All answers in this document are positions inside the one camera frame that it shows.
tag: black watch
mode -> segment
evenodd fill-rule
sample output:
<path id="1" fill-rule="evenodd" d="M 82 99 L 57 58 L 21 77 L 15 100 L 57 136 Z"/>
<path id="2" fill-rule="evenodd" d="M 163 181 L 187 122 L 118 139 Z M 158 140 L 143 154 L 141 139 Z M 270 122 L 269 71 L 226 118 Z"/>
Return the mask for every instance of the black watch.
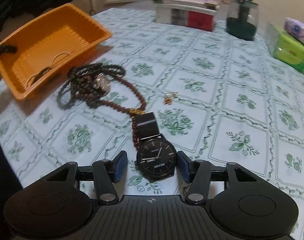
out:
<path id="1" fill-rule="evenodd" d="M 139 138 L 135 165 L 150 180 L 159 180 L 174 175 L 177 153 L 160 133 L 154 113 L 134 117 Z"/>

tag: red label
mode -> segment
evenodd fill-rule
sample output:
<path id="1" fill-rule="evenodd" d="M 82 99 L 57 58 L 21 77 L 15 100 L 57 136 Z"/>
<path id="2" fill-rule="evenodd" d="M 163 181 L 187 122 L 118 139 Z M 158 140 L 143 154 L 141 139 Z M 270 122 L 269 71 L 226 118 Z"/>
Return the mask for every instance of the red label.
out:
<path id="1" fill-rule="evenodd" d="M 192 11 L 188 12 L 188 27 L 211 32 L 213 30 L 212 20 L 213 15 Z"/>

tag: small earring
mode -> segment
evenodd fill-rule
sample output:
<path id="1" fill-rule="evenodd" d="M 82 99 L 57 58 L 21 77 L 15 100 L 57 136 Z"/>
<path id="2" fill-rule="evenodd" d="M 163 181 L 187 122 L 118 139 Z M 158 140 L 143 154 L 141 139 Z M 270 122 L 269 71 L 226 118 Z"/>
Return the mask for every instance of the small earring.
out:
<path id="1" fill-rule="evenodd" d="M 172 104 L 172 98 L 170 97 L 170 94 L 166 94 L 164 97 L 164 105 L 171 105 Z"/>
<path id="2" fill-rule="evenodd" d="M 171 93 L 171 97 L 172 97 L 172 98 L 177 98 L 177 97 L 178 97 L 178 95 L 179 95 L 179 94 L 178 94 L 177 92 L 173 92 L 173 93 Z"/>

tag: bead necklace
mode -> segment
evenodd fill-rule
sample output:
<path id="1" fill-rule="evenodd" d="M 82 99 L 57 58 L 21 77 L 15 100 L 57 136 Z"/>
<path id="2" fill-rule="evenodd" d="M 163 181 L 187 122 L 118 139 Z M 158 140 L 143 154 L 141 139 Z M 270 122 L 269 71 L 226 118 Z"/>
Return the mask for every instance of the bead necklace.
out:
<path id="1" fill-rule="evenodd" d="M 85 101 L 90 108 L 97 108 L 98 106 L 105 105 L 109 106 L 116 111 L 124 114 L 129 114 L 132 118 L 137 114 L 145 114 L 146 102 L 143 96 L 138 92 L 133 84 L 123 79 L 126 71 L 122 66 L 119 65 L 103 65 L 102 63 L 94 63 L 84 65 L 79 68 L 71 68 L 67 74 L 68 80 L 62 86 L 57 95 L 57 102 L 61 108 L 71 108 L 76 100 Z M 128 87 L 141 102 L 141 106 L 135 108 L 125 108 L 112 101 L 101 99 L 109 92 L 109 81 L 104 75 L 111 76 L 114 80 L 122 83 Z M 70 84 L 71 98 L 68 103 L 63 105 L 61 98 Z M 136 131 L 136 124 L 132 120 L 133 129 L 133 143 L 138 148 L 138 136 Z"/>

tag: orange plastic tray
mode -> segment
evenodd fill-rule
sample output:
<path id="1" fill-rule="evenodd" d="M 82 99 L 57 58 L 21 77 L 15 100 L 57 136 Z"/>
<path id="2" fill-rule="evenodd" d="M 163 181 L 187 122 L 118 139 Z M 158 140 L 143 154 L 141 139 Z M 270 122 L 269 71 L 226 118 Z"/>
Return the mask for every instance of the orange plastic tray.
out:
<path id="1" fill-rule="evenodd" d="M 15 98 L 23 100 L 35 94 L 57 72 L 65 71 L 73 63 L 80 65 L 83 55 L 94 52 L 97 44 L 111 36 L 109 30 L 89 15 L 72 4 L 65 4 L 30 21 L 0 42 L 18 49 L 16 54 L 0 55 L 0 73 Z M 62 52 L 71 55 L 55 58 Z M 54 58 L 53 68 L 25 87 L 31 76 L 51 66 Z"/>

